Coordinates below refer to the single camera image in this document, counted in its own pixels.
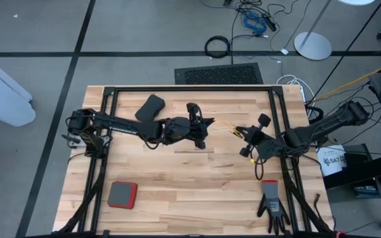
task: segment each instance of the white trash bin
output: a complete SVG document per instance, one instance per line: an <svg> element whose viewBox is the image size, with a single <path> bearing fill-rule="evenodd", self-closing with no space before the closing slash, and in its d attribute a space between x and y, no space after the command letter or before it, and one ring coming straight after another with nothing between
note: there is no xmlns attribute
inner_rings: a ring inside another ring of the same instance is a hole
<svg viewBox="0 0 381 238"><path fill-rule="evenodd" d="M0 69L0 120L12 126L32 122L36 114L31 100L30 93Z"/></svg>

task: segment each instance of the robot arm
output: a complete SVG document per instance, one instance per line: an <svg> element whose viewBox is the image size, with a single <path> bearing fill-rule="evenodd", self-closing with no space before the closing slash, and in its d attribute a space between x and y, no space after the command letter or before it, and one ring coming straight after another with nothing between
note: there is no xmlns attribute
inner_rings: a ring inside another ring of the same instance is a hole
<svg viewBox="0 0 381 238"><path fill-rule="evenodd" d="M244 140L248 143L241 150L241 155L247 157L252 147L258 151L261 159L277 156L301 156L309 149L311 142L320 140L342 126L359 126L368 121L368 112L359 102L349 101L340 106L330 116L304 127L289 129L273 138L261 131L263 126L268 126L270 118L262 114L259 118L260 125L250 128L237 127Z"/></svg>
<svg viewBox="0 0 381 238"><path fill-rule="evenodd" d="M109 116L93 109L80 109L69 117L68 132L80 136L86 143L85 155L101 158L105 155L105 145L97 130L112 130L141 138L150 149L155 149L160 143L171 145L182 139L195 142L195 146L205 149L204 139L208 136L207 128L214 122L213 118L203 118L195 103L188 103L189 119L183 117L166 118L155 122L136 122Z"/></svg>

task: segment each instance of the black floor stripe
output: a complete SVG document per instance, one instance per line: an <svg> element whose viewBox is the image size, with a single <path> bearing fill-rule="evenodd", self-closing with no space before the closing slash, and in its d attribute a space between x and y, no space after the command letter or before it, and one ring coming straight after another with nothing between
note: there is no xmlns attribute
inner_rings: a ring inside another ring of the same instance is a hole
<svg viewBox="0 0 381 238"><path fill-rule="evenodd" d="M0 57L73 57L74 52L0 52Z"/></svg>
<svg viewBox="0 0 381 238"><path fill-rule="evenodd" d="M365 22L364 26L361 28L361 30L358 32L357 36L355 36L354 40L349 44L346 52L347 53L353 53L353 52L350 52L349 49L351 49L352 45L357 41L358 37L361 35L361 33L363 32L363 30L366 28L366 26L369 24L369 22L371 21L371 19L373 19L373 17L375 16L375 14L377 13L377 11L380 9L381 7L381 2L380 4L377 6L377 8L373 11L373 13L371 14L370 18L368 18L368 20ZM329 75L327 76L327 78L325 79L325 81L321 84L320 88L316 91L316 93L314 94L313 98L311 99L311 101L309 103L311 103L313 101L314 98L317 97L318 93L321 91L321 89L324 87L324 85L329 81L329 79L331 78L331 76L333 75L333 72L337 69L337 67L339 66L339 64L342 62L343 60L343 57L345 56L341 56L341 58L339 59L339 61L336 63L335 67L331 70L331 72L329 73Z"/></svg>
<svg viewBox="0 0 381 238"><path fill-rule="evenodd" d="M95 1L96 0L90 0L89 2L85 19L83 20L83 24L80 30L79 38L77 39L76 47L74 49L74 55L71 59L69 69L67 71L67 75L65 76L65 79L64 79L63 88L61 90L60 97L57 102L57 107L54 112L54 116L52 118L50 130L48 132L48 136L45 141L45 146L39 160L36 174L34 176L32 188L30 189L26 206L24 208L23 215L20 221L20 225L19 225L19 228L17 229L16 237L26 236L30 219L32 218L33 210L36 205L36 201L38 199L40 186L42 185L42 179L44 178L46 165L48 164L48 159L50 157L52 145L54 144L55 136L58 129L58 124L60 123L61 115L64 109L65 100L67 98L71 81L73 79L73 74L77 65L77 60L79 59L79 52L82 48L83 40L85 39L89 21L91 20L91 15L92 15L93 7L95 6Z"/></svg>
<svg viewBox="0 0 381 238"><path fill-rule="evenodd" d="M234 51L234 56L300 56L296 51L284 55L282 52L273 51ZM203 51L178 51L178 52L80 52L80 57L192 57L206 56ZM379 51L334 51L331 56L381 56Z"/></svg>
<svg viewBox="0 0 381 238"><path fill-rule="evenodd" d="M74 52L0 52L0 58L38 58L38 57L73 57ZM284 55L282 52L272 51L235 51L234 56L300 56L296 51ZM203 51L176 51L176 52L80 52L79 57L193 57L205 56ZM333 51L331 56L381 56L381 50L368 51Z"/></svg>

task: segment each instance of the wooden table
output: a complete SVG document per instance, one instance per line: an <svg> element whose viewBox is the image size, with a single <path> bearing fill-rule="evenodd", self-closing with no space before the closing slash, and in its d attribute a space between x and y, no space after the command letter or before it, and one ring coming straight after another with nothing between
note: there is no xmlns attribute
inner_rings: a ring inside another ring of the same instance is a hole
<svg viewBox="0 0 381 238"><path fill-rule="evenodd" d="M103 86L89 86L83 108L99 110L103 89ZM283 89L290 126L308 125L299 87L285 85ZM257 125L260 113L272 115L267 92L153 91L121 92L116 103L116 116L135 120L135 112L150 94L156 94L166 103L157 118L188 117L188 102L197 103L205 118L214 117L239 126ZM283 131L278 100L276 105ZM263 131L273 136L273 123ZM108 156L98 233L108 229L110 234L134 235L268 234L268 215L264 214L261 218L256 216L263 191L260 182L255 178L254 164L239 155L239 150L246 143L233 136L228 127L220 122L211 125L208 133L204 150L197 149L191 141L181 141L174 145L160 145L152 151L138 137L114 132ZM82 152L84 148L74 149L71 154ZM316 158L315 151L310 151L307 155ZM69 163L54 230L63 227L80 205L89 163L90 159L83 156L77 156ZM272 158L264 166L264 179L279 180L279 196L288 211L279 159ZM307 202L312 206L315 194L321 194L318 209L322 218L333 227L319 166L314 161L301 157L299 168ZM108 206L106 201L109 190L116 180L138 184L136 203L132 210ZM303 230L300 207L296 200L294 203L298 225ZM85 230L90 228L92 214L89 210Z"/></svg>

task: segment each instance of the black glove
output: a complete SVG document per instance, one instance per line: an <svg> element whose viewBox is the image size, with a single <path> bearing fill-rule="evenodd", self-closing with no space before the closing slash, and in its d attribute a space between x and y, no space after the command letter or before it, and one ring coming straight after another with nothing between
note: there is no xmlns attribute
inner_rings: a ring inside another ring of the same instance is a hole
<svg viewBox="0 0 381 238"><path fill-rule="evenodd" d="M275 225L275 233L278 235L278 228L284 233L283 218L288 225L290 220L286 210L283 208L282 202L278 199L278 181L277 180L262 180L263 185L263 199L259 204L257 216L260 218L264 211L269 213L269 233Z"/></svg>

